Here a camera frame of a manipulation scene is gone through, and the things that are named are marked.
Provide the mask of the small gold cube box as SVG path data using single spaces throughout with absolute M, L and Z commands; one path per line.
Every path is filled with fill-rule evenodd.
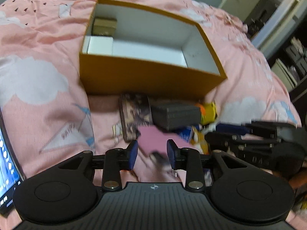
M 92 35 L 113 37 L 116 27 L 116 19 L 95 18 L 92 27 Z

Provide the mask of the black and white plush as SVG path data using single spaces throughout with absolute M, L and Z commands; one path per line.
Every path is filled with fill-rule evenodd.
M 243 122 L 243 119 L 237 114 L 222 114 L 218 117 L 217 121 L 224 124 L 239 125 Z

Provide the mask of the brown plush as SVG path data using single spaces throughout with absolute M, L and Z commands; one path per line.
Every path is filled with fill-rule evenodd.
M 177 134 L 196 148 L 201 154 L 209 155 L 209 147 L 200 126 L 186 126 L 177 131 Z

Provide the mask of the smartphone with lit screen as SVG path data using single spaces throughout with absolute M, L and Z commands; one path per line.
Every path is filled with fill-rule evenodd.
M 0 196 L 1 196 L 1 215 L 10 213 L 13 204 L 13 195 L 16 188 L 25 180 L 23 170 L 16 158 L 12 148 L 3 115 L 1 113 L 1 173 L 0 173 Z

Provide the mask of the pink mini backpack pouch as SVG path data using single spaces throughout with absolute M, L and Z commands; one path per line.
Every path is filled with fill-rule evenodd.
M 176 133 L 165 133 L 153 125 L 139 126 L 138 132 L 137 142 L 142 158 L 149 158 L 153 152 L 158 152 L 162 156 L 167 157 L 167 141 L 169 139 L 172 139 L 179 148 L 193 148 L 190 143 L 183 140 Z

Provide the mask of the dark grey gift box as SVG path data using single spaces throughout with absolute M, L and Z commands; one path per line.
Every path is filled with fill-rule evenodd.
M 160 103 L 150 106 L 153 123 L 164 130 L 176 130 L 201 122 L 201 110 L 198 106 L 186 103 Z

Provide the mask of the orange cardboard storage box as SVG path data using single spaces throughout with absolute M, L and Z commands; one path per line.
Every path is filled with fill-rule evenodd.
M 227 78 L 196 21 L 145 5 L 98 0 L 84 37 L 94 36 L 95 18 L 116 19 L 117 27 L 112 56 L 80 49 L 79 76 L 88 94 L 199 100 Z

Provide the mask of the shelf unit with items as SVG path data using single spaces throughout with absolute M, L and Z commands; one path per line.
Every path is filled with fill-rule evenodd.
M 292 100 L 306 94 L 306 39 L 299 35 L 290 37 L 268 62 Z

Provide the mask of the pink printed duvet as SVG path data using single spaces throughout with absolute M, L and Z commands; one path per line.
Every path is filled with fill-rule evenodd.
M 26 177 L 81 152 L 125 147 L 117 96 L 90 96 L 81 85 L 78 53 L 97 0 L 6 0 L 1 4 L 1 111 Z M 301 126 L 289 94 L 247 27 L 227 12 L 193 0 L 120 0 L 198 22 L 227 74 L 205 97 L 218 117 Z

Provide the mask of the white rectangular box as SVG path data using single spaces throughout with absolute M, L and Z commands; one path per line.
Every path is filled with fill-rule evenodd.
M 81 53 L 112 56 L 113 38 L 109 36 L 85 36 Z

